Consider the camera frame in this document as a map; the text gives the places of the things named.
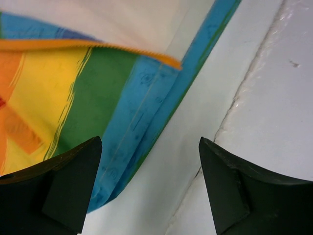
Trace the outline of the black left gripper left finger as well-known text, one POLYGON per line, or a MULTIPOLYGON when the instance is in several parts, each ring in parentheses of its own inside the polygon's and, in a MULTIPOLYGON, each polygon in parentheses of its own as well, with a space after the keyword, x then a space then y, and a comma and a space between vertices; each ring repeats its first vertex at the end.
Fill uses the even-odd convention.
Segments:
POLYGON ((2 235, 82 232, 102 152, 93 137, 61 155, 0 178, 2 235))

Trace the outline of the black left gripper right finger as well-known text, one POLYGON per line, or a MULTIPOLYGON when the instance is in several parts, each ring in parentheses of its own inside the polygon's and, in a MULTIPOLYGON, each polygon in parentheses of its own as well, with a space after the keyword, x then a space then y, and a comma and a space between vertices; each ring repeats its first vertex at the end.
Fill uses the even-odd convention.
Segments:
POLYGON ((311 181, 262 168, 206 138, 199 153, 217 234, 312 234, 311 181))

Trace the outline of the rainbow striped hooded jacket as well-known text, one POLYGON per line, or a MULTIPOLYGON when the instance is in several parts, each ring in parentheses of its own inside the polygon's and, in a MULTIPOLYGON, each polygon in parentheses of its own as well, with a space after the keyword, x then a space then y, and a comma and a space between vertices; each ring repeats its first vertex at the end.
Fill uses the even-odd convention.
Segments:
POLYGON ((149 154, 237 0, 3 0, 0 173, 102 140, 88 210, 149 154))

